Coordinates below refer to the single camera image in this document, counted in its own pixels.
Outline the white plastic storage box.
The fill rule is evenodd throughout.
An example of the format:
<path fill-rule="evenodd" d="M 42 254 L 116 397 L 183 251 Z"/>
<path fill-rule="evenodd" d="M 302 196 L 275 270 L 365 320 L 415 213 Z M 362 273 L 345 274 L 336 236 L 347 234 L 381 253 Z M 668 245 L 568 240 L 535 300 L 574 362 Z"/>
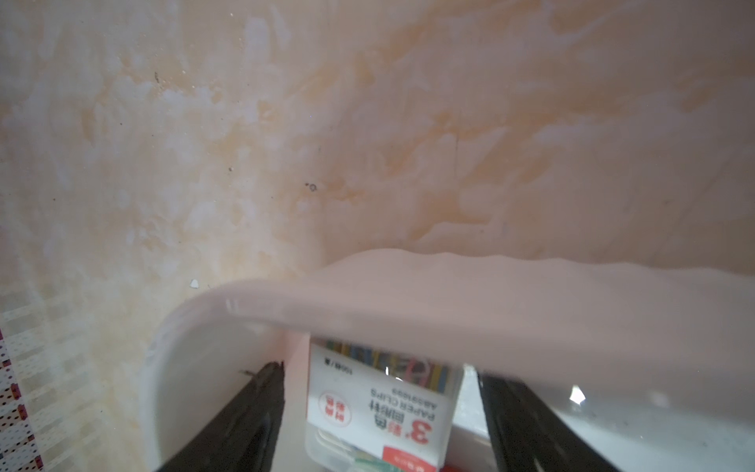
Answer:
<path fill-rule="evenodd" d="M 187 446 L 247 371 L 282 362 L 271 471 L 328 471 L 305 446 L 314 339 L 462 369 L 440 471 L 501 471 L 480 374 L 527 385 L 619 471 L 754 467 L 752 277 L 376 250 L 291 281 L 227 283 L 174 310 L 145 362 L 147 468 Z"/>

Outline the paper clip box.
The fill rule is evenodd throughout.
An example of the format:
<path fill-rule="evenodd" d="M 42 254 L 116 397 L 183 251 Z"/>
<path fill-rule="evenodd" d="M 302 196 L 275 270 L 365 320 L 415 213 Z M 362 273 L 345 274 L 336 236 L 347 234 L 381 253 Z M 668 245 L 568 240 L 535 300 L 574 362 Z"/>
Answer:
<path fill-rule="evenodd" d="M 440 471 L 462 380 L 428 358 L 314 339 L 306 451 L 328 471 Z"/>

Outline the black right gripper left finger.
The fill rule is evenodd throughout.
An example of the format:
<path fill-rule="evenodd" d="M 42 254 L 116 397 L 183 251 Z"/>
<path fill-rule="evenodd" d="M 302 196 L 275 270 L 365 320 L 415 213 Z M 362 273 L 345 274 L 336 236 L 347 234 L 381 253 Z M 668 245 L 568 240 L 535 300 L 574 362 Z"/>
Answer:
<path fill-rule="evenodd" d="M 285 364 L 269 362 L 158 472 L 269 472 L 285 407 Z"/>

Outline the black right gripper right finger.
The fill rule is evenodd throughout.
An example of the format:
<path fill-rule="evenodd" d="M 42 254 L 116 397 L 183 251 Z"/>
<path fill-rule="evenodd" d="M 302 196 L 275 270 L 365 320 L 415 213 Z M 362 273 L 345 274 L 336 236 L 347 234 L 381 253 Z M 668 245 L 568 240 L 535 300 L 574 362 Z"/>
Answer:
<path fill-rule="evenodd" d="M 480 374 L 478 385 L 498 470 L 619 471 L 524 383 Z"/>

